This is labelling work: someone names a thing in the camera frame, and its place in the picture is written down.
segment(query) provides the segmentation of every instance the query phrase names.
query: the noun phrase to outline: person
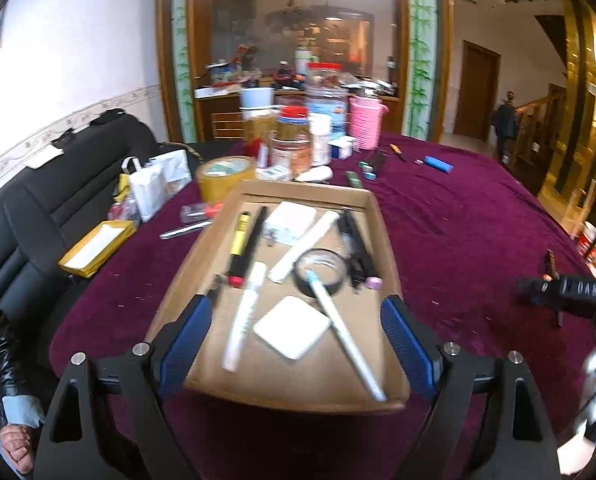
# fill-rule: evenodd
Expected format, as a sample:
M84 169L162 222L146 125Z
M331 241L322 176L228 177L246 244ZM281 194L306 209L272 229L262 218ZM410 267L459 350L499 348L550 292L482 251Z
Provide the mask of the person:
M43 408L29 385L18 341L0 311L0 455L20 478L34 468L33 443L44 423Z
M502 162L504 157L504 145L507 139L515 139L518 135L518 117L515 113L515 105L513 100L515 94L511 91L506 93L506 101L502 103L495 111L491 124L495 128L495 136L497 137L497 157L498 161Z

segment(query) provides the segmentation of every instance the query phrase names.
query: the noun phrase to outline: maroon velvet cloth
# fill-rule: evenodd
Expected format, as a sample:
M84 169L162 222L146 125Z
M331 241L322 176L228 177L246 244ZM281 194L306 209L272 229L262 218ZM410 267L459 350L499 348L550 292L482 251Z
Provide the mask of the maroon velvet cloth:
M546 308L518 304L514 280L544 272L547 249L561 272L587 274L565 232L524 187L482 155L383 135L407 162L389 151L375 193L398 264L403 296L418 320L441 339L479 355L520 351L538 383L550 420L561 431L578 409L584 357L593 347L592 326L564 314L554 327ZM413 163L435 156L454 166L449 174ZM334 161L333 184L345 186L359 154ZM70 356L90 358L127 351L144 337L177 268L197 234L161 241L179 224L180 207L199 202L190 184L113 256L92 280L59 328L50 348L60 374ZM130 435L121 402L116 423ZM482 401L474 403L474 412ZM332 416L265 410L184 391L165 403L181 448L203 478L386 479L411 446L425 415L415 398L389 415ZM478 415L465 425L458 455L477 433ZM453 472L459 464L452 464Z

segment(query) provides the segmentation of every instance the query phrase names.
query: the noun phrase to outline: roll of tape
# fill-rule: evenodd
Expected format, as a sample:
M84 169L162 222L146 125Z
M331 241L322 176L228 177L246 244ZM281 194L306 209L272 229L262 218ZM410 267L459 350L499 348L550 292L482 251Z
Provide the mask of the roll of tape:
M318 275L330 296L340 290L347 277L347 263L340 254L329 249L308 250L293 266L293 280L298 290L310 298L316 295L307 282L307 270Z
M200 166L195 177L203 202L222 202L236 184L255 179L255 160L248 156L223 156Z

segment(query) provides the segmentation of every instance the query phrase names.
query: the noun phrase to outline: yellow tray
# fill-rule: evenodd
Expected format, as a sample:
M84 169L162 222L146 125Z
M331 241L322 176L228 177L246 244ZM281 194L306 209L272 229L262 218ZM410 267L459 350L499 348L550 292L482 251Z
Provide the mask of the yellow tray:
M71 267L67 267L66 263L75 256L88 242L98 234L98 231L102 228L103 225L108 225L110 227L123 227L124 230L121 232L114 241L111 242L107 247L102 249L98 253L91 263L82 269L72 269ZM104 222L100 222L96 227L94 227L91 231L89 231L77 244L75 244L67 253L60 259L58 262L58 266L60 269L69 272L70 274L76 274L78 276L82 276L83 278L90 278L98 269L104 264L108 259L109 256L114 254L118 247L120 247L127 238L129 238L132 234L136 232L136 226L134 222L130 220L106 220Z

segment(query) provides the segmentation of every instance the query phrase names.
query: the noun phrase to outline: human fist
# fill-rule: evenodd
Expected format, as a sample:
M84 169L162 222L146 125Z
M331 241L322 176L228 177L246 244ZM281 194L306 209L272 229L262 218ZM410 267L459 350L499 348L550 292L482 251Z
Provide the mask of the human fist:
M15 424L8 424L0 430L0 442L6 457L23 475L34 468L30 430L27 426Z

